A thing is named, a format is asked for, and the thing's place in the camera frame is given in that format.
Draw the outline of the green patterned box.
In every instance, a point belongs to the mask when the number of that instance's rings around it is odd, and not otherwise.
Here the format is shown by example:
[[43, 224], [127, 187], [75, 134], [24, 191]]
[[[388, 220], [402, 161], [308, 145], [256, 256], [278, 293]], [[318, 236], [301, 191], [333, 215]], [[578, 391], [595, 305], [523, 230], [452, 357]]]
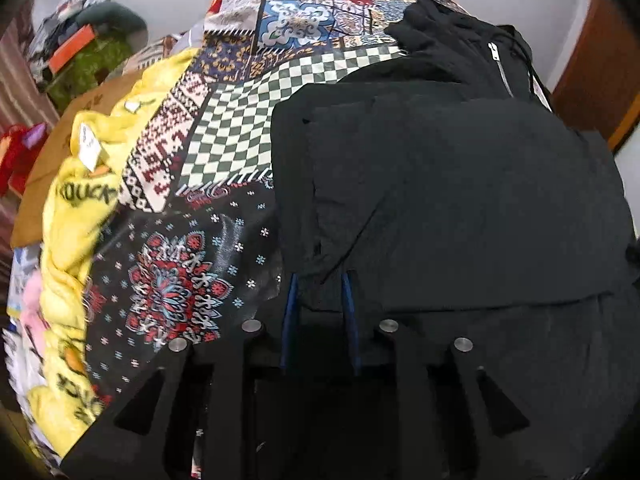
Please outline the green patterned box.
[[62, 115], [73, 99], [96, 88], [132, 55], [127, 40], [111, 35], [93, 39], [68, 61], [48, 84], [46, 93]]

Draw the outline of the yellow duck print blanket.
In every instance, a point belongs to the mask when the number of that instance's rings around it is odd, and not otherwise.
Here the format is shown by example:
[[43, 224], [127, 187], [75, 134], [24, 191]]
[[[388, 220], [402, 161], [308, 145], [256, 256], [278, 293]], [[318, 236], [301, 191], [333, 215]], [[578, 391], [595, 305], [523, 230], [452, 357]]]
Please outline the yellow duck print blanket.
[[122, 172], [143, 128], [196, 55], [186, 49], [147, 68], [109, 113], [74, 117], [70, 156], [53, 179], [42, 214], [39, 298], [44, 385], [29, 390], [32, 418], [65, 456], [103, 410], [86, 369], [82, 294], [103, 223], [114, 212]]

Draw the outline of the orange flat box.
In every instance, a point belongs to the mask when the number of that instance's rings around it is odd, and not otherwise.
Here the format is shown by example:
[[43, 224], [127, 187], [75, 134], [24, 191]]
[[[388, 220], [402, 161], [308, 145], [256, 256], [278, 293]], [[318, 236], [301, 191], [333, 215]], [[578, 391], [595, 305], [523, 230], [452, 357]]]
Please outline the orange flat box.
[[96, 33], [91, 25], [84, 25], [70, 38], [68, 38], [62, 46], [59, 46], [52, 54], [49, 60], [49, 68], [53, 75], [57, 74], [62, 68], [70, 62], [70, 60], [87, 47], [91, 41], [96, 38]]

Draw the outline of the black zip hoodie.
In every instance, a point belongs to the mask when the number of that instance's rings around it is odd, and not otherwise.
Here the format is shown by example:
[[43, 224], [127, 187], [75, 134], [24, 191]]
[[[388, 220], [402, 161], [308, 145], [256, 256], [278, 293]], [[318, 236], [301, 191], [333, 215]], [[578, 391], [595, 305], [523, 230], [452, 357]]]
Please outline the black zip hoodie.
[[611, 152], [541, 102], [514, 28], [416, 0], [387, 31], [399, 58], [272, 113], [298, 276], [280, 471], [637, 478], [639, 242]]

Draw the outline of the red bag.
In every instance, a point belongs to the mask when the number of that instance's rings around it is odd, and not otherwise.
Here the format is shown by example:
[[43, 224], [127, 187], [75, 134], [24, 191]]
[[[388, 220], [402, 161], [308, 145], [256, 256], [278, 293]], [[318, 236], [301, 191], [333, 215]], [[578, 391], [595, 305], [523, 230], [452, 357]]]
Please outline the red bag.
[[10, 125], [1, 135], [1, 195], [24, 193], [26, 181], [47, 141], [47, 124]]

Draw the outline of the brown wooden door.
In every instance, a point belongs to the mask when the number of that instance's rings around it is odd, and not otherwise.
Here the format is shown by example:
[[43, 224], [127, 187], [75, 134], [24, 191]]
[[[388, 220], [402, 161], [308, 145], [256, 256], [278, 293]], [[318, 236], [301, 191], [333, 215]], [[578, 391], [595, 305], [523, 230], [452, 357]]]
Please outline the brown wooden door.
[[600, 133], [613, 153], [639, 125], [639, 39], [612, 0], [590, 0], [552, 106], [570, 128]]

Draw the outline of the patchwork patterned bedspread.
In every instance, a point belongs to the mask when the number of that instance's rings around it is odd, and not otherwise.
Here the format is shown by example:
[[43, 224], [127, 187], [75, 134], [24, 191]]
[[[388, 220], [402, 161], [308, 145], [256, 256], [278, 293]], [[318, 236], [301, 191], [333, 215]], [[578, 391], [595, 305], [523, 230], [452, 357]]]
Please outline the patchwork patterned bedspread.
[[101, 401], [165, 344], [216, 340], [277, 295], [272, 111], [307, 84], [397, 58], [386, 28], [415, 1], [222, 0], [205, 19], [203, 45], [145, 127], [96, 244], [82, 302]]

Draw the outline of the striped pink curtain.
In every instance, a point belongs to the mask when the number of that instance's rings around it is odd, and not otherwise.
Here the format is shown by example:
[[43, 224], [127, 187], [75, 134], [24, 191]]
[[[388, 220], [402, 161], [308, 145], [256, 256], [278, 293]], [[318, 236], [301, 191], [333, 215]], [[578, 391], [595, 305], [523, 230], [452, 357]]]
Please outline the striped pink curtain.
[[[60, 119], [49, 98], [37, 89], [32, 79], [25, 58], [26, 47], [31, 39], [30, 19], [20, 16], [9, 22], [1, 36], [1, 134], [10, 125], [31, 127], [45, 122], [49, 136]], [[9, 190], [5, 196], [1, 195], [1, 205], [15, 206], [18, 209], [22, 195]], [[2, 226], [9, 229], [6, 236], [8, 241], [16, 214], [17, 212], [1, 222]]]

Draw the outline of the dark green cushion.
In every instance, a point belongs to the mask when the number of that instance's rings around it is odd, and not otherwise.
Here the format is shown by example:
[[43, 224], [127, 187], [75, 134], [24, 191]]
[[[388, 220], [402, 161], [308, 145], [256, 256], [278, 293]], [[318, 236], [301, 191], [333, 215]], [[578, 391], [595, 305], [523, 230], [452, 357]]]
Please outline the dark green cushion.
[[89, 25], [97, 37], [119, 35], [134, 41], [149, 39], [146, 21], [118, 2], [103, 1], [87, 6], [74, 17], [79, 26]]

